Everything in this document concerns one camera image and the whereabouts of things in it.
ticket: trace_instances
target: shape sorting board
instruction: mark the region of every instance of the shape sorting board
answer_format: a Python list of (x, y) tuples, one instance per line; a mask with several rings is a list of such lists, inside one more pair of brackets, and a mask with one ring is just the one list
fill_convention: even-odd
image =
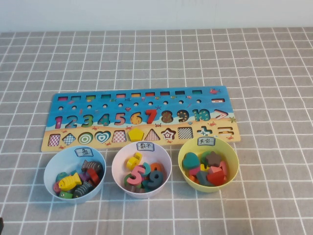
[(161, 145), (201, 136), (240, 140), (225, 86), (62, 93), (53, 97), (42, 151), (123, 147), (130, 131)]

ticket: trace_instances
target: number 7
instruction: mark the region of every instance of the number 7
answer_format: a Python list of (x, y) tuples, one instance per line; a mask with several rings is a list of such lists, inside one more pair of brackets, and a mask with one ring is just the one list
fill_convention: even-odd
[(147, 120), (147, 124), (151, 124), (157, 115), (157, 110), (156, 109), (146, 110), (146, 115), (149, 116)]

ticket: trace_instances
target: star-shaped piece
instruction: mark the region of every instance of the star-shaped piece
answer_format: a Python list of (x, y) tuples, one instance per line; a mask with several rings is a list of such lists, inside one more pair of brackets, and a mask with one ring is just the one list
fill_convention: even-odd
[(172, 131), (170, 128), (161, 132), (165, 140), (173, 140), (175, 138), (175, 133), (176, 131)]

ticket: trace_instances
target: heart cutout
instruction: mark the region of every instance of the heart cutout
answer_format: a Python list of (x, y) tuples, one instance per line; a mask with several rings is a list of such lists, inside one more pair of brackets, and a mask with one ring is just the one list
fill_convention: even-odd
[(95, 137), (100, 143), (105, 143), (111, 137), (111, 133), (109, 131), (99, 131), (95, 134)]

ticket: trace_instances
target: rectangular slot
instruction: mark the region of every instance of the rectangular slot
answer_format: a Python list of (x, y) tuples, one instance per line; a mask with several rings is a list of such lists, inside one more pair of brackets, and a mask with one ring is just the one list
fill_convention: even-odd
[(59, 97), (58, 101), (67, 101), (67, 96)]
[(156, 93), (154, 93), (154, 92), (146, 92), (146, 96), (156, 96)]
[(126, 94), (117, 94), (116, 95), (116, 98), (125, 98), (126, 97)]
[(202, 91), (201, 90), (193, 90), (192, 94), (202, 94)]
[(170, 95), (170, 92), (161, 92), (161, 95)]
[(132, 97), (141, 97), (141, 93), (132, 93)]
[(211, 99), (212, 103), (223, 103), (225, 102), (225, 99), (220, 98), (220, 99)]
[(175, 94), (185, 94), (185, 91), (176, 91)]
[(80, 100), (81, 96), (72, 96), (70, 100), (77, 101)]
[(103, 94), (103, 95), (101, 95), (101, 99), (111, 99), (111, 95), (110, 94)]
[(86, 96), (86, 100), (93, 100), (93, 99), (96, 99), (95, 95), (87, 95)]

